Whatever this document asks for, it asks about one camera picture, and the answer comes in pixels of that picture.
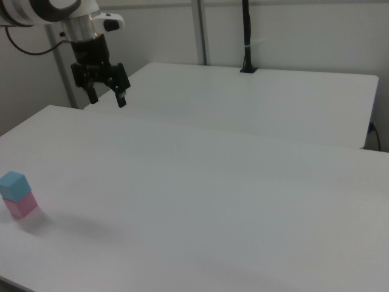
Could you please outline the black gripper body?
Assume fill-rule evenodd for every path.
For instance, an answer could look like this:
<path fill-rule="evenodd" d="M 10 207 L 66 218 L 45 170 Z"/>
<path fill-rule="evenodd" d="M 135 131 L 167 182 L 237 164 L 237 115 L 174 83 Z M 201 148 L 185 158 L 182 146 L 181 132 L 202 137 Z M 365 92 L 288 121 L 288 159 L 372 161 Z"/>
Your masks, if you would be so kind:
<path fill-rule="evenodd" d="M 123 64 L 110 63 L 104 35 L 85 42 L 74 42 L 71 46 L 76 58 L 71 70 L 77 87 L 87 91 L 95 83 L 103 83 L 111 89 L 125 91 L 131 86 Z"/>

